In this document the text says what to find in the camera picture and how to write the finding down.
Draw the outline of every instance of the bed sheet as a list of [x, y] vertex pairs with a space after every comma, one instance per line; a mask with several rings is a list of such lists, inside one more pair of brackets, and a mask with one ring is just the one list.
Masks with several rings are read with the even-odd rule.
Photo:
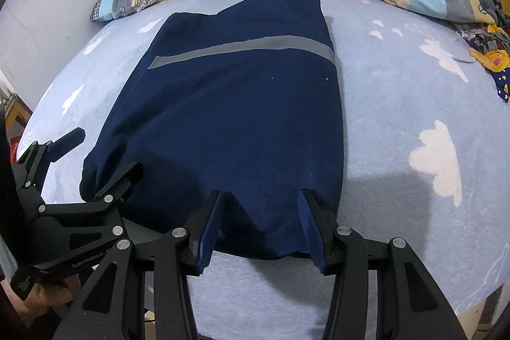
[[[85, 129], [85, 142], [50, 166], [47, 203], [81, 202], [83, 159], [165, 19], [216, 13], [239, 1], [162, 2], [110, 22], [77, 54], [42, 97], [18, 151]], [[321, 0], [321, 7], [344, 115], [338, 220], [366, 238], [405, 238], [461, 314], [510, 275], [510, 107], [446, 23], [381, 0]], [[135, 239], [152, 235], [135, 228]], [[189, 282], [198, 329], [217, 340], [321, 338], [333, 286], [310, 260], [219, 252]]]

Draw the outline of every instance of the metal screw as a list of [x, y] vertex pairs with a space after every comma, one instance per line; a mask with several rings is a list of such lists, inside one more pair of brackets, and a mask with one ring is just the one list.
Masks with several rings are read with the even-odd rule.
[[120, 240], [119, 242], [117, 242], [118, 249], [129, 248], [129, 245], [131, 245], [131, 242], [129, 242], [129, 240]]
[[184, 228], [175, 228], [172, 231], [172, 236], [174, 236], [176, 238], [182, 238], [183, 236], [186, 235], [186, 233], [187, 233], [187, 231]]
[[402, 238], [394, 238], [393, 245], [395, 245], [397, 248], [405, 248], [407, 244]]
[[113, 227], [112, 232], [113, 232], [113, 235], [119, 236], [119, 235], [122, 235], [124, 230], [123, 230], [123, 228], [121, 226], [116, 225], [116, 226]]
[[345, 225], [341, 225], [337, 228], [338, 235], [348, 236], [348, 235], [351, 235], [351, 232], [353, 232], [353, 230]]

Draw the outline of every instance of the bed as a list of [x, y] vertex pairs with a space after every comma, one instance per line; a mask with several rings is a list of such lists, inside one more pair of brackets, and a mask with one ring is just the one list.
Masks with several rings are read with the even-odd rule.
[[[214, 14], [241, 0], [170, 0], [104, 28], [56, 77], [18, 155], [77, 126], [83, 144], [50, 166], [46, 203], [81, 202], [83, 160], [118, 94], [174, 12]], [[336, 53], [345, 168], [338, 221], [365, 238], [405, 238], [459, 315], [510, 276], [505, 132], [510, 107], [445, 21], [381, 0], [321, 0]], [[153, 231], [129, 223], [136, 242]], [[151, 303], [148, 278], [146, 304]], [[217, 340], [321, 338], [333, 279], [302, 258], [213, 253], [189, 277], [199, 332]], [[367, 338], [374, 335], [371, 291]]]

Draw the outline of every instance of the folded navy blue garment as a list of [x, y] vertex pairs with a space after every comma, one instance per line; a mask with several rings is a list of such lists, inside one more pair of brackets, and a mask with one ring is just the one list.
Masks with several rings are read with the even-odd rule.
[[276, 259], [307, 254], [298, 193], [337, 212], [342, 113], [320, 0], [245, 0], [216, 15], [175, 13], [134, 69], [84, 161], [92, 201], [132, 160], [120, 205], [159, 232], [182, 226], [219, 189], [215, 249]]

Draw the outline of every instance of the red object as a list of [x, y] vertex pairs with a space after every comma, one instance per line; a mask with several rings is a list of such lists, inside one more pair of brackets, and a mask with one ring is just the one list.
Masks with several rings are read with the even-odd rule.
[[19, 141], [21, 136], [16, 136], [11, 139], [11, 166], [16, 164], [16, 153], [18, 152]]

